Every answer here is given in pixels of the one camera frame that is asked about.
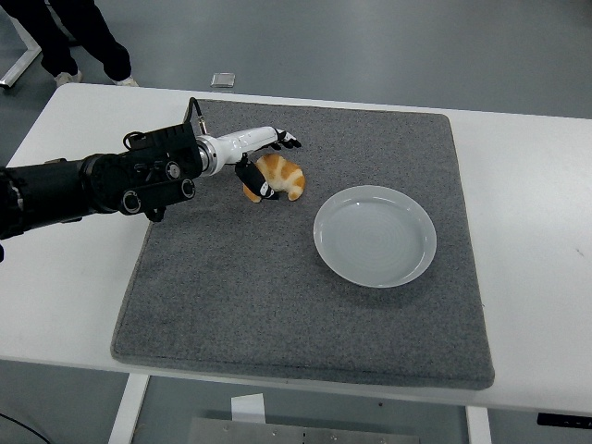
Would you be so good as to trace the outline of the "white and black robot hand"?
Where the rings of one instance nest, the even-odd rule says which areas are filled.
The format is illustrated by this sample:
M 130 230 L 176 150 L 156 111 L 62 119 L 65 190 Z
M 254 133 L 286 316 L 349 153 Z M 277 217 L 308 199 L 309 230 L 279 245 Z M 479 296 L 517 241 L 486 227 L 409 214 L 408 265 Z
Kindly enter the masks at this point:
M 267 200 L 277 199 L 276 192 L 265 179 L 264 174 L 249 159 L 249 155 L 260 149 L 271 147 L 275 150 L 301 147 L 302 144 L 292 134 L 273 127 L 259 127 L 230 133 L 219 138 L 210 138 L 209 175 L 217 174 L 223 166 L 233 165 L 235 174 L 256 197 Z

